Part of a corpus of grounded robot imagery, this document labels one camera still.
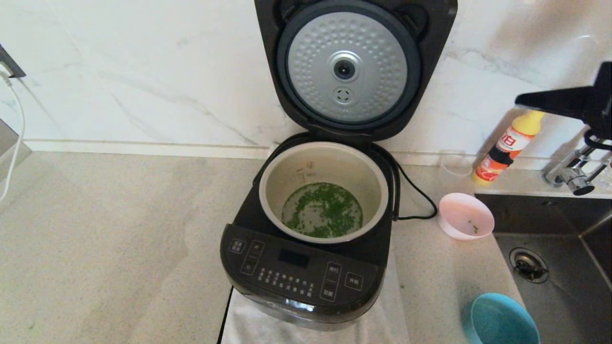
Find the control panel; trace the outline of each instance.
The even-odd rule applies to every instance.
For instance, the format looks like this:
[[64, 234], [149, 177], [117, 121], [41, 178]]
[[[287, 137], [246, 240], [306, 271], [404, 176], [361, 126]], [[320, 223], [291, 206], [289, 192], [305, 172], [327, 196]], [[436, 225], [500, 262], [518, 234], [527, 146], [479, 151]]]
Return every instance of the control panel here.
[[374, 284], [378, 267], [236, 225], [223, 234], [222, 255], [233, 279], [311, 305], [345, 304]]

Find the blue bowl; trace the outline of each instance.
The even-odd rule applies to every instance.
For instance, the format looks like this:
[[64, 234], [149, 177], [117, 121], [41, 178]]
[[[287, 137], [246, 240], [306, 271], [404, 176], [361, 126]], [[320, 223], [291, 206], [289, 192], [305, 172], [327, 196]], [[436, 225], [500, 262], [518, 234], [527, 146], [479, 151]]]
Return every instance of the blue bowl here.
[[461, 313], [463, 330], [472, 344], [539, 344], [531, 315], [506, 295], [486, 293]]

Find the wall outlet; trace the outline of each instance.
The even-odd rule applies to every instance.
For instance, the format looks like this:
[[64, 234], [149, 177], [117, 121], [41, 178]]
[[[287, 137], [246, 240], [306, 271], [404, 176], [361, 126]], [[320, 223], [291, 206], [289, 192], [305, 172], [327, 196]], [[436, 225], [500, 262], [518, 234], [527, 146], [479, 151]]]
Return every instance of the wall outlet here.
[[13, 75], [11, 75], [9, 78], [23, 78], [26, 76], [23, 70], [19, 68], [17, 62], [15, 62], [15, 60], [10, 57], [9, 53], [6, 52], [2, 45], [0, 45], [0, 63], [2, 62], [10, 69], [11, 72], [13, 72]]

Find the white cloth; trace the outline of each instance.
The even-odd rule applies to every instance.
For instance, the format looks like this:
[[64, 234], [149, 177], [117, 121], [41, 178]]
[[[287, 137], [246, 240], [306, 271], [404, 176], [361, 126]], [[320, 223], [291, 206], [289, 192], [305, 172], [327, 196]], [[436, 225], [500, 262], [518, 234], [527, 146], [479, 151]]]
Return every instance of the white cloth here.
[[259, 311], [253, 301], [234, 291], [221, 343], [409, 344], [399, 287], [395, 255], [390, 250], [378, 300], [352, 326], [333, 332], [315, 331], [278, 320]]

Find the white marble backsplash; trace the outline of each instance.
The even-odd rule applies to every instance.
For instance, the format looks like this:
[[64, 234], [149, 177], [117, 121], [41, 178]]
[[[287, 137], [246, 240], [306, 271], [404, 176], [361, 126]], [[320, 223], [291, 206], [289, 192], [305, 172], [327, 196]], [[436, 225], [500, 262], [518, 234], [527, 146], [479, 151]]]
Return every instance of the white marble backsplash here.
[[[26, 142], [270, 146], [302, 129], [283, 112], [253, 0], [3, 0], [0, 42]], [[438, 68], [395, 152], [477, 154], [521, 93], [591, 84], [612, 59], [609, 0], [459, 0]], [[0, 88], [0, 118], [15, 104]], [[584, 125], [548, 116], [526, 157]]]

